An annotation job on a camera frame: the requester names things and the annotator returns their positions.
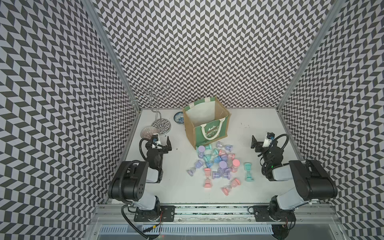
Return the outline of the purple hourglass large cap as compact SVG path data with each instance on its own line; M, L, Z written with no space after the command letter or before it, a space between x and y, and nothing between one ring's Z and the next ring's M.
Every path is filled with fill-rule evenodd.
M199 159L202 159L204 157L205 150L206 150L205 146L198 146L197 147L197 153L198 153L198 158Z

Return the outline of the green canvas Christmas bag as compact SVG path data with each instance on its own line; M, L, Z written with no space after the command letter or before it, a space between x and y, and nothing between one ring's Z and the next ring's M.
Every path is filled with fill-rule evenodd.
M216 97L187 105L183 114L187 138L195 149L228 136L231 113Z

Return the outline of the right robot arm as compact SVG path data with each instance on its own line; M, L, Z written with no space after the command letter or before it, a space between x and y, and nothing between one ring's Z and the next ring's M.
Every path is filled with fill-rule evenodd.
M295 209L319 200L335 198L338 189L330 175L317 160L293 160L283 163L284 150L290 137L287 134L275 136L268 132L264 141L252 137L251 149L261 159L262 175L270 182L292 180L293 188L271 198L267 206L253 206L256 222L295 223Z

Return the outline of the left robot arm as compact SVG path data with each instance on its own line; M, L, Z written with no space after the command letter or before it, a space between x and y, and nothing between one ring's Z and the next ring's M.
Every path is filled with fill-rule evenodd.
M163 178L163 158L172 150L167 138L162 145L159 137L142 138L139 152L143 161L124 161L119 166L108 188L110 199L135 208L135 222L173 222L175 207L161 205L160 199L145 190L146 184L159 184Z

